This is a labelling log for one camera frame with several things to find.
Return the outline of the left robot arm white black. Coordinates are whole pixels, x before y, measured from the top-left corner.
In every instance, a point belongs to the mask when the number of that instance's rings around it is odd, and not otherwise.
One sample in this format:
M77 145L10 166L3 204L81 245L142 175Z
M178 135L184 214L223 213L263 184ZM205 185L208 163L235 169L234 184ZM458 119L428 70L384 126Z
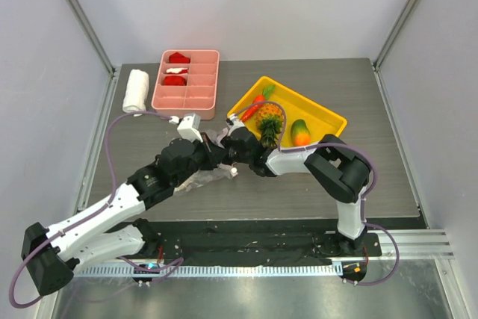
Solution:
M229 173L229 151L223 142L224 136L214 131L203 132L198 140L176 138L151 164L114 185L112 193L94 205L50 226L30 225L21 257L38 294L53 294L84 268L113 257L153 257L160 238L146 220L136 220L122 231L109 230L215 175Z

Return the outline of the fake carrot orange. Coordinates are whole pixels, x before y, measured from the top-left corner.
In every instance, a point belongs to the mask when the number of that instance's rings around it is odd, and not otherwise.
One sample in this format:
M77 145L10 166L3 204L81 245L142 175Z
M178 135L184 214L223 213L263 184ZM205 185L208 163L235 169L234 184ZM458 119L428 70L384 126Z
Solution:
M241 117L241 121L245 123L247 120L249 120L257 111L258 109L263 105L263 102L268 100L270 96L272 95L273 91L275 90L275 85L270 84L267 85L266 87L263 88L262 92L257 95L254 100L253 100L253 105L251 105L248 109L244 111Z

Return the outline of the fake mango orange green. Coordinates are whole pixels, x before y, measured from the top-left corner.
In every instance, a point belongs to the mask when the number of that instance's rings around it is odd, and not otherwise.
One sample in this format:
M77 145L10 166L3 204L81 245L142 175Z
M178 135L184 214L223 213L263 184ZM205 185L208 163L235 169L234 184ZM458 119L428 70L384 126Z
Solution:
M291 141L294 146L307 146L311 143L311 133L304 119L295 120L291 126Z

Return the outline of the fake pineapple orange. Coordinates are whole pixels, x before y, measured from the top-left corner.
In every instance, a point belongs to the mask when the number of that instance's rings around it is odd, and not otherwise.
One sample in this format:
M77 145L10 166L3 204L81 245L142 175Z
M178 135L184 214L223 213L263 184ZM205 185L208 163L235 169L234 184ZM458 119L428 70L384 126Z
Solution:
M255 123L260 133L260 142L264 147L277 146L283 122L284 115L278 105L267 103L258 109Z

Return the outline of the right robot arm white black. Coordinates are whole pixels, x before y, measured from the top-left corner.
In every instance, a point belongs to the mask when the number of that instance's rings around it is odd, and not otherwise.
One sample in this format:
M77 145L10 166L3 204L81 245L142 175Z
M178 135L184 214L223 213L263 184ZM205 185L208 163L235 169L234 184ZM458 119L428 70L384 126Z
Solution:
M367 233L363 202L377 181L376 168L363 152L333 134L311 145L268 149L245 127L231 129L220 143L232 162L247 164L258 176L311 174L336 201L338 249L355 255L363 248Z

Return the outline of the clear zip top bag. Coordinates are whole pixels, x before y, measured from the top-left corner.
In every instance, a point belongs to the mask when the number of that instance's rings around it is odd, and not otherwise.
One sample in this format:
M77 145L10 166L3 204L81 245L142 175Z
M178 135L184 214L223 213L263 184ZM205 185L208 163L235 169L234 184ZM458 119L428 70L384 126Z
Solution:
M228 134L228 129L224 128L221 131L206 130L203 137L207 137L209 143L223 147L220 141ZM209 182L220 180L222 178L233 179L238 174L238 169L233 165L219 164L213 170L199 170L190 176L184 183L179 185L174 190L175 196L181 196L195 188L200 188Z

